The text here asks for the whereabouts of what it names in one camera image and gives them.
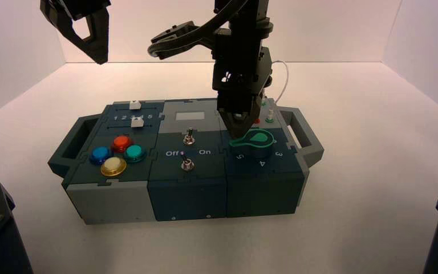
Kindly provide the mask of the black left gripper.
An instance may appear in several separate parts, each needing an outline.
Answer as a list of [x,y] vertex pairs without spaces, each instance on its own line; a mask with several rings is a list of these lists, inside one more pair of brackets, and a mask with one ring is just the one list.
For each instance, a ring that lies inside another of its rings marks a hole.
[[[109,0],[42,0],[40,10],[44,16],[58,17],[55,27],[73,45],[97,64],[108,62]],[[81,38],[73,29],[73,22],[86,17],[89,36]]]

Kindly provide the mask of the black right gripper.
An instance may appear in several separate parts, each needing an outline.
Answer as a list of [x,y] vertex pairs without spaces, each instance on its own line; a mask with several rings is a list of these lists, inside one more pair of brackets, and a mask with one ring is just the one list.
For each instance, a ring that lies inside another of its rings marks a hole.
[[269,50],[262,41],[215,41],[212,57],[217,109],[230,137],[238,139],[259,117],[257,98],[271,73]]

